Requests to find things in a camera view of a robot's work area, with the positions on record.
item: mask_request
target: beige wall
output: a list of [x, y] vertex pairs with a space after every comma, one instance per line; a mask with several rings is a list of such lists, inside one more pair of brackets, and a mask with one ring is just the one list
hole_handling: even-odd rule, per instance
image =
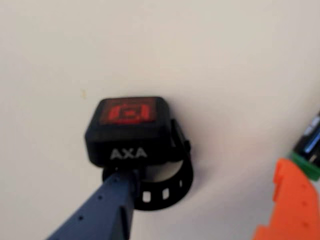
[[169, 101], [195, 168], [132, 240], [251, 239], [319, 111], [319, 22], [318, 0], [0, 0], [0, 239], [44, 239], [101, 184], [84, 131], [128, 95]]

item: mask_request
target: red light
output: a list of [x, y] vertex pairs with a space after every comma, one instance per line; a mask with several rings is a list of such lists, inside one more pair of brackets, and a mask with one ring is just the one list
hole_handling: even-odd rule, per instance
[[156, 120], [156, 103], [151, 97], [107, 100], [100, 124], [140, 124]]

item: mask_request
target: orange plastic part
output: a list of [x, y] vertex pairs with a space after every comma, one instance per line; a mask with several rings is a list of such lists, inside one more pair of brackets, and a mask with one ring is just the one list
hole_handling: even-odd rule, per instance
[[290, 160], [280, 159], [274, 179], [274, 211], [269, 226], [258, 226], [253, 240], [320, 240], [318, 194]]

